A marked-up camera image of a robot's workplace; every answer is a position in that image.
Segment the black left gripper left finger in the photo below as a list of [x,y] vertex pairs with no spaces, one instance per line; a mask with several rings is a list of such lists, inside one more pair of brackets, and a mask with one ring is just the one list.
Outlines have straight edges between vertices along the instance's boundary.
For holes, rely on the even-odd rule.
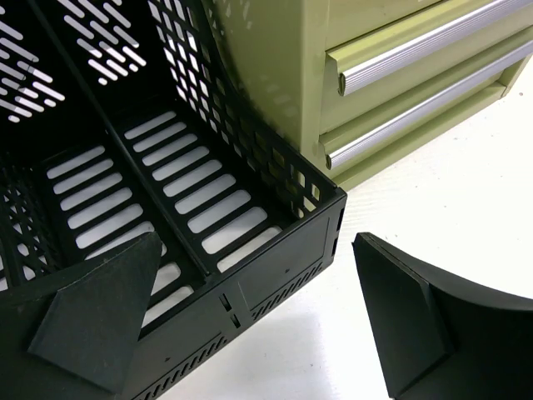
[[144,233],[3,291],[2,393],[122,393],[161,254]]

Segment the black perforated file organizer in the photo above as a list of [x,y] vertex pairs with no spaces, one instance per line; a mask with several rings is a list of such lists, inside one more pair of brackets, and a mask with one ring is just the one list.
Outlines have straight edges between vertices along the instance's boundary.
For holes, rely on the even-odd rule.
[[121,393],[155,399],[333,261],[346,193],[234,88],[200,1],[1,4],[1,293],[144,233]]

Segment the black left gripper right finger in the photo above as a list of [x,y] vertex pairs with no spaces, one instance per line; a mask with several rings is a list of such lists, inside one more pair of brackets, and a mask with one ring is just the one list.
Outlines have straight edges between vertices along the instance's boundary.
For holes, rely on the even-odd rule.
[[352,244],[392,399],[530,399],[532,301],[459,277],[376,235]]

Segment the olive green drawer cabinet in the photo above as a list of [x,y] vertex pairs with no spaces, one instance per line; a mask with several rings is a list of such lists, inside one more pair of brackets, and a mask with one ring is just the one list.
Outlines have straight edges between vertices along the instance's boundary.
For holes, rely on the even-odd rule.
[[529,1],[206,1],[236,90],[350,189],[503,98]]

